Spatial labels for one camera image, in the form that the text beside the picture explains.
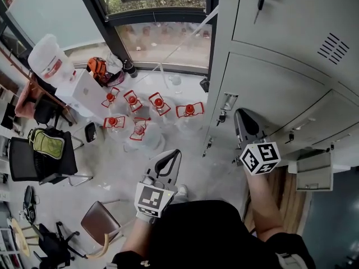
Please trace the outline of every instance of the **locker door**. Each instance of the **locker door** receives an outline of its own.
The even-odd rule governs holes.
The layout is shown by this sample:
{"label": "locker door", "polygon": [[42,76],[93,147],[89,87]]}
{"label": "locker door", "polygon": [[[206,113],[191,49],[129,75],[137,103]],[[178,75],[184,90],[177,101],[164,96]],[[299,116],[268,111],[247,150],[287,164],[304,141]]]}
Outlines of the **locker door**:
{"label": "locker door", "polygon": [[[359,107],[341,94],[331,90],[295,120],[271,136],[281,154],[287,154],[320,143],[359,122]],[[288,141],[294,129],[294,140]]]}
{"label": "locker door", "polygon": [[[238,95],[224,123],[217,126],[224,93]],[[271,134],[299,116],[328,92],[323,84],[300,73],[255,58],[229,54],[209,135],[216,146],[234,149],[234,112],[246,108],[264,117]]]}
{"label": "locker door", "polygon": [[233,40],[287,55],[359,95],[359,0],[240,0]]}

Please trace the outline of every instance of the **fiducial marker cube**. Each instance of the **fiducial marker cube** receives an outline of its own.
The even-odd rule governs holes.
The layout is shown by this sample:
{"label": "fiducial marker cube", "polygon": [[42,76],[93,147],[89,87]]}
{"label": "fiducial marker cube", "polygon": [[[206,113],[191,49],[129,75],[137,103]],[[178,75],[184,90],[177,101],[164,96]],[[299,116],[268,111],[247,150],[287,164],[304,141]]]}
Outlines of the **fiducial marker cube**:
{"label": "fiducial marker cube", "polygon": [[275,142],[250,143],[246,146],[241,161],[251,175],[270,173],[280,162]]}

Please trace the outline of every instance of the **person's arm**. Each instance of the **person's arm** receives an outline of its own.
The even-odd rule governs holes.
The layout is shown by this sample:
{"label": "person's arm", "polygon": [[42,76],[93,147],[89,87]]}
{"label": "person's arm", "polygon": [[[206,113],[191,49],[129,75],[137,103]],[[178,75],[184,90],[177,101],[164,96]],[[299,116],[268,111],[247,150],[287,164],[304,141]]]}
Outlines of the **person's arm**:
{"label": "person's arm", "polygon": [[121,248],[121,252],[133,251],[146,257],[153,224],[136,218],[134,228]]}
{"label": "person's arm", "polygon": [[251,193],[253,220],[257,237],[266,242],[276,233],[284,232],[283,220],[274,202],[264,174],[252,176],[244,167]]}

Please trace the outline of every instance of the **black shirt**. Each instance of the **black shirt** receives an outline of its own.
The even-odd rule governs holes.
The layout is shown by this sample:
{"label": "black shirt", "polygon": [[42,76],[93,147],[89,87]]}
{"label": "black shirt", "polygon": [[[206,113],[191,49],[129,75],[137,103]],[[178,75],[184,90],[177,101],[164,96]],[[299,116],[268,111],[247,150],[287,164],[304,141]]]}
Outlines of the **black shirt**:
{"label": "black shirt", "polygon": [[282,268],[277,254],[297,254],[308,269],[314,262],[299,235],[278,233],[262,242],[249,234],[235,207],[224,201],[170,205],[151,234],[149,256],[114,256],[118,268]]}

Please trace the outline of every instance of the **shoe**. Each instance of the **shoe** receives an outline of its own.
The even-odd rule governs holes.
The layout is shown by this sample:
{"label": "shoe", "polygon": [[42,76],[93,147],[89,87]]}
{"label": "shoe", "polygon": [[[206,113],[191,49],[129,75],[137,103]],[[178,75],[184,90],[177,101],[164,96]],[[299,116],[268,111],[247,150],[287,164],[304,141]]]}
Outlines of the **shoe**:
{"label": "shoe", "polygon": [[184,184],[181,184],[178,187],[178,192],[176,195],[188,197],[188,188]]}

